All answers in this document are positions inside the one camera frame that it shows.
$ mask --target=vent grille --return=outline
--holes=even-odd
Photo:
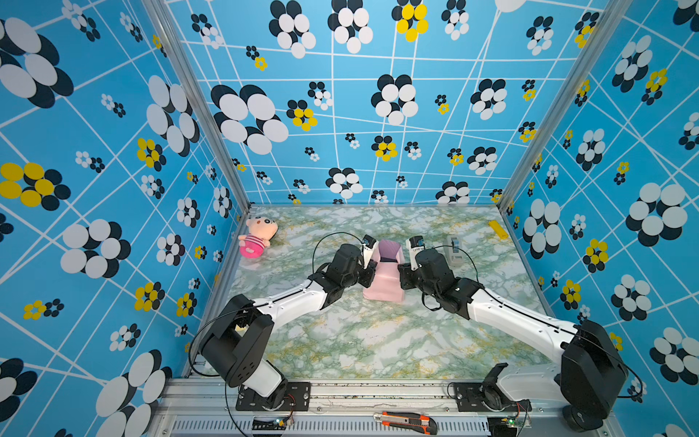
[[[490,436],[488,420],[484,417],[438,417],[435,418],[441,436]],[[238,426],[252,435],[252,418],[237,420]],[[238,430],[229,417],[180,416],[172,428],[172,437],[176,436],[229,436]],[[260,431],[275,434],[276,431]],[[294,423],[283,431],[284,436],[383,436],[386,434],[409,433],[415,431],[385,427],[372,417],[299,416]]]

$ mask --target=yellow circle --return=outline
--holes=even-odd
[[[7,162],[0,167],[0,174],[7,180],[20,180],[24,176],[24,171],[14,162]]]
[[[43,178],[43,168],[39,164],[28,162],[24,165],[24,174],[30,179],[39,180]]]
[[[22,203],[30,208],[41,204],[41,195],[32,189],[28,189],[20,196]]]
[[[414,43],[416,39],[417,39],[417,29],[412,28],[412,29],[409,29],[409,30],[405,33],[405,40],[406,40],[408,43]]]
[[[415,8],[415,19],[416,20],[423,20],[427,16],[427,6],[424,4],[418,5],[418,7]]]
[[[407,32],[408,22],[405,20],[401,20],[398,23],[396,23],[396,31],[400,34],[404,34],[405,32]]]
[[[48,196],[49,194],[53,194],[53,184],[47,181],[46,179],[37,180],[36,184],[34,185],[34,188],[42,196]]]
[[[409,20],[414,14],[415,8],[412,7],[412,4],[409,3],[403,7],[403,19]]]
[[[0,182],[0,196],[5,199],[16,199],[22,195],[22,187],[20,184],[12,180]]]
[[[417,29],[417,33],[419,34],[424,34],[427,32],[427,29],[429,29],[430,24],[427,22],[427,20],[420,20],[417,22],[417,26],[415,26],[415,29]]]

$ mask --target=pink object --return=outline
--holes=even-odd
[[[277,233],[279,226],[269,217],[257,216],[245,224],[250,228],[248,235],[238,237],[240,254],[245,258],[260,258],[264,249],[270,246],[269,240]]]
[[[395,241],[381,240],[378,249],[371,257],[377,262],[376,276],[371,286],[364,289],[364,297],[373,301],[402,302],[404,292],[398,265],[405,262],[403,248]]]

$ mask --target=blue wallpaper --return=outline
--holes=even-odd
[[[606,0],[166,3],[251,201],[492,204]]]
[[[240,212],[133,0],[0,4],[0,436],[141,435]]]
[[[557,317],[602,324],[627,436],[696,437],[698,4],[636,0],[507,208]]]

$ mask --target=yellow block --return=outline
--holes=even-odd
[[[492,220],[492,221],[488,222],[488,224],[490,225],[491,228],[493,228],[495,233],[498,234],[498,236],[501,239],[504,240],[505,238],[507,238],[507,232],[505,232],[503,227],[500,226],[500,223],[497,223],[495,220]]]

